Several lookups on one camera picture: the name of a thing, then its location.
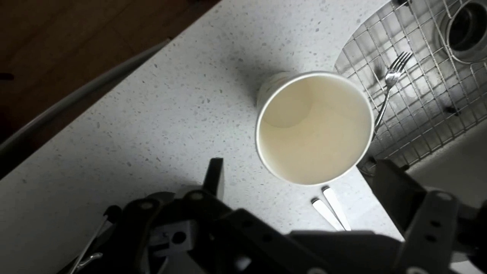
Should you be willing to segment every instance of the white paper cup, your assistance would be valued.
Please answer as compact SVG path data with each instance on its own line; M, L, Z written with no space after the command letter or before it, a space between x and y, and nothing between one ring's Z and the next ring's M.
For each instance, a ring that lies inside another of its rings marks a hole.
M366 95L333 73L275 74L258 89L257 108L258 156L290 182L318 184L342 174L372 136Z

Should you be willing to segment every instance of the utensil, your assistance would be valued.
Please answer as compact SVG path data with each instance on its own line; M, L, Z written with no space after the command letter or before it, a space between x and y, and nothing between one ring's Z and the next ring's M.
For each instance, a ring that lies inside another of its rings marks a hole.
M378 109L378 114L375 117L375 132L380 127L381 118L383 118L383 112L384 112L384 106L389 100L389 94L391 94L391 88L398 82L398 77L401 74L401 71L404 69L407 60L412 57L410 51L401 51L398 53L398 56L394 59L394 62L389 65L383 80L384 80L384 98L383 103Z
M337 200L337 196L334 193L334 190L330 185L324 185L322 187L322 196L324 199L328 202L328 205L331 206L333 213L336 214L337 220L340 222L340 225L349 231L349 223L345 217L345 213Z
M339 220L334 217L333 211L319 199L311 197L310 203L314 206L314 210L337 231L342 231L343 226L339 223Z

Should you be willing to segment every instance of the cup rim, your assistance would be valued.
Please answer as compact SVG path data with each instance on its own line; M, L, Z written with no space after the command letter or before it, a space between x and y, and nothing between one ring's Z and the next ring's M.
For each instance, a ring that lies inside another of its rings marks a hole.
M266 108L269 106L269 103L273 100L273 97L276 94L279 94L286 86L289 86L290 83L299 80L299 79L305 79L305 77L311 77L311 76L325 76L325 77L334 77L340 82L345 82L346 85L353 86L353 89L363 98L365 104L366 104L366 112L368 112L368 118L369 118L369 127L368 127L368 139L360 152L360 155L346 167L343 168L342 171L339 171L336 176L331 176L331 178L327 178L324 181L314 181L314 182L296 182L296 181L290 181L281 174L278 174L266 161L266 158L261 155L261 144L260 144L260 123L261 123L261 117L263 117L263 112L266 111ZM258 115L257 115L257 124L255 124L255 147L257 147L257 155L260 158L260 161L263 162L263 165L276 178L283 179L283 181L287 181L290 184L298 184L298 185L305 185L305 187L313 187L313 185L319 185L319 184L324 184L324 182L330 182L333 181L334 178L346 173L349 168L353 168L362 158L363 155L366 153L368 147L369 147L369 143L371 143L371 138L374 135L374 115L372 115L372 109L371 109L371 103L363 91L363 88L359 88L354 82L351 82L348 77L343 77L337 73L331 73L331 71L321 71L321 69L314 69L314 71L307 71L307 73L299 73L299 74L295 74L292 77L289 77L286 82L283 82L267 98L266 101L261 104L261 108L258 109Z

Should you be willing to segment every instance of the fork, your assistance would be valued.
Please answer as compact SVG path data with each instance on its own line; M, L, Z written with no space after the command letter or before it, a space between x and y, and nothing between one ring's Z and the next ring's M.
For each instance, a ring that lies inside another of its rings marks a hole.
M384 97L381 101L381 106L378 109L378 114L375 117L375 132L380 127L381 118L383 118L383 112L384 112L384 106L389 100L389 94L391 94L391 88L398 82L407 60L412 57L410 51L401 51L398 53L398 56L394 59L394 62L389 65L383 82L384 82Z

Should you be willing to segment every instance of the wire rack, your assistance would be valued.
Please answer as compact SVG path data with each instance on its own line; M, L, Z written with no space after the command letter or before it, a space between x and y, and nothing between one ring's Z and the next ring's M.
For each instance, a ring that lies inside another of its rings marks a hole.
M412 51L391 89L381 126L359 164L372 174L377 158L407 168L487 117L487 62L461 63L450 54L441 25L456 0L409 0L383 6L349 37L336 71L362 85L377 114L384 68L400 51Z

